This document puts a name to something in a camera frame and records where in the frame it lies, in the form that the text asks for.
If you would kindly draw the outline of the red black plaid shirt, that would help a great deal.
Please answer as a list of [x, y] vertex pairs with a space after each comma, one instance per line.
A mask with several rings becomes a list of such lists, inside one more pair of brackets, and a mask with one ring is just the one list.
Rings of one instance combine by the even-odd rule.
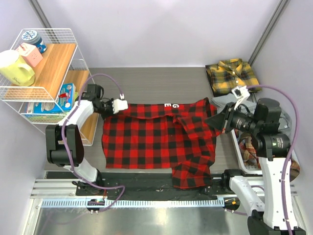
[[205, 120], [216, 113], [208, 98], [191, 104], [129, 104], [104, 119], [106, 166], [169, 168], [175, 188], [209, 186], [219, 131]]

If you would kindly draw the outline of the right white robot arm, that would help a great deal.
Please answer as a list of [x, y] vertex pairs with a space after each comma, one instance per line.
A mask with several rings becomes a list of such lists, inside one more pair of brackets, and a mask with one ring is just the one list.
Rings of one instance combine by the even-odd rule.
[[222, 174], [221, 188], [235, 193], [247, 213], [251, 235], [304, 235], [295, 218], [290, 189], [291, 141], [278, 130], [281, 107], [278, 101], [261, 98], [254, 113], [242, 113], [239, 103], [228, 103], [205, 123], [226, 133], [236, 129], [249, 133], [256, 150], [264, 182], [262, 201], [242, 170], [228, 169]]

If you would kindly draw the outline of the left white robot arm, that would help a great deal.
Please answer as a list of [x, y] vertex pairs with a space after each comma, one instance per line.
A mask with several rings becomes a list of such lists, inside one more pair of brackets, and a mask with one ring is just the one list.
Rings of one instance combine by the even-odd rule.
[[80, 129], [95, 113], [112, 114], [110, 99], [104, 102], [104, 88], [88, 84], [87, 90], [78, 96], [72, 109], [57, 124], [45, 129], [46, 156], [50, 164], [72, 172], [80, 181], [79, 187], [87, 187], [93, 195], [100, 195], [104, 189], [102, 175], [85, 159]]

